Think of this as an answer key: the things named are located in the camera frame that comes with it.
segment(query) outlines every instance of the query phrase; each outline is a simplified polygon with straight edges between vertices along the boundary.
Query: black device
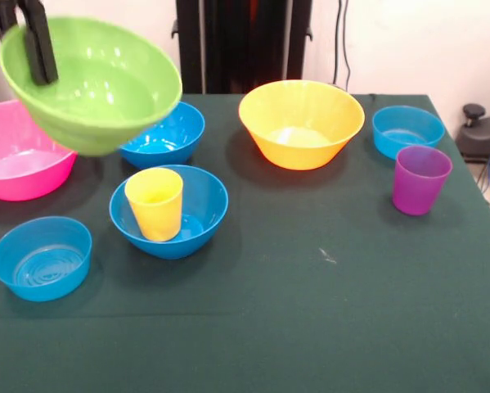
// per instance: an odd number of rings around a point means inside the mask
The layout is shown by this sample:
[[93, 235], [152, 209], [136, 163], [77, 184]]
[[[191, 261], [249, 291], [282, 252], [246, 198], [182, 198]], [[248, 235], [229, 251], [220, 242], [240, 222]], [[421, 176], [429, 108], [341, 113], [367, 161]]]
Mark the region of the black device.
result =
[[490, 116], [479, 104], [463, 106], [466, 122], [459, 129], [456, 145], [466, 162], [487, 164], [490, 160]]
[[38, 85], [51, 84], [58, 78], [56, 59], [45, 8], [39, 0], [0, 0], [0, 38], [17, 25], [17, 7], [26, 21], [25, 50], [32, 80]]
[[305, 42], [312, 40], [312, 0], [176, 5], [172, 37], [179, 37], [184, 93], [247, 93], [275, 80], [301, 79]]

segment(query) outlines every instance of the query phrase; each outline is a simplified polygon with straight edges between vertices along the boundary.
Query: purple cup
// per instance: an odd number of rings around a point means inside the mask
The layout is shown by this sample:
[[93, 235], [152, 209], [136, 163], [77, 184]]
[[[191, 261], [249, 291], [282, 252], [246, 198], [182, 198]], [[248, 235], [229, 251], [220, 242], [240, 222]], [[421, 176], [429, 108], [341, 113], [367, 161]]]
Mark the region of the purple cup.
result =
[[452, 172], [452, 161], [432, 147], [412, 145], [398, 153], [393, 179], [393, 204], [406, 215], [432, 209]]

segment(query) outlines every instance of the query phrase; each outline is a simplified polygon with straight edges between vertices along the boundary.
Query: pink bowl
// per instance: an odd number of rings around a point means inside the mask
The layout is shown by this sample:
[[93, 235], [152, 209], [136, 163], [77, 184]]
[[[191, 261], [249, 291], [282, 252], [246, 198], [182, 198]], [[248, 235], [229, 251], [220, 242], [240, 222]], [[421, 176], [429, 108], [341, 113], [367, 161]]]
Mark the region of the pink bowl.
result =
[[0, 199], [27, 201], [54, 191], [76, 157], [53, 142], [19, 101], [0, 103]]

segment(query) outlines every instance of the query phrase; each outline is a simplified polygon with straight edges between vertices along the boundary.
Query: yellow bowl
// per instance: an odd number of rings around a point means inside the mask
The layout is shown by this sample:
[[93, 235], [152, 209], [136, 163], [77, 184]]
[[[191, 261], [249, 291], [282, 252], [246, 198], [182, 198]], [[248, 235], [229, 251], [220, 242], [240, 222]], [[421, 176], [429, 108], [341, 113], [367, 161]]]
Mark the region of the yellow bowl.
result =
[[241, 100], [239, 117], [269, 161], [296, 170], [327, 164], [365, 121], [350, 94], [308, 80], [259, 86]]

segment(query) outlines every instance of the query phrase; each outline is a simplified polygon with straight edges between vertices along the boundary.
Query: table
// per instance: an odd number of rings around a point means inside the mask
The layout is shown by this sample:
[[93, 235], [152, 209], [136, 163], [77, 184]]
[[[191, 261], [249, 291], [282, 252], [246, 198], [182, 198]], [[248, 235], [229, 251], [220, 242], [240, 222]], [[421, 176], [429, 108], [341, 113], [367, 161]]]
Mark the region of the table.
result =
[[390, 201], [393, 162], [371, 141], [377, 109], [434, 111], [425, 96], [357, 96], [363, 130], [327, 166], [277, 168], [237, 117], [241, 96], [185, 95], [206, 118], [192, 165], [230, 206], [197, 254], [163, 261], [116, 231], [110, 194], [134, 168], [78, 158], [36, 201], [0, 201], [0, 237], [44, 215], [92, 231], [90, 274], [34, 304], [0, 283], [0, 392], [490, 391], [490, 212], [456, 147], [429, 215]]

